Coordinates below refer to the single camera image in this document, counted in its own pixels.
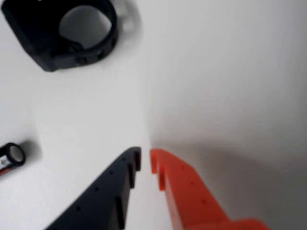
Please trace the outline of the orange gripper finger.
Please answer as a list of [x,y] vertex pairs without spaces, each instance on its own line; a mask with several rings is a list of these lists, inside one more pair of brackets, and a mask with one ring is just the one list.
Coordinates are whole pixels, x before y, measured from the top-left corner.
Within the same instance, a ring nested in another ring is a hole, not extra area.
[[150,150],[151,170],[165,192],[175,230],[266,230],[256,219],[231,220],[195,169],[163,149]]

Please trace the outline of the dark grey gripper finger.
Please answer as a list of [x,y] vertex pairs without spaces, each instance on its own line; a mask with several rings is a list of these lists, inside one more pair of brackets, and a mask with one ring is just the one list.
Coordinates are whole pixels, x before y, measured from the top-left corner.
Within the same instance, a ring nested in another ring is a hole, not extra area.
[[47,229],[123,230],[141,157],[140,147],[120,154]]

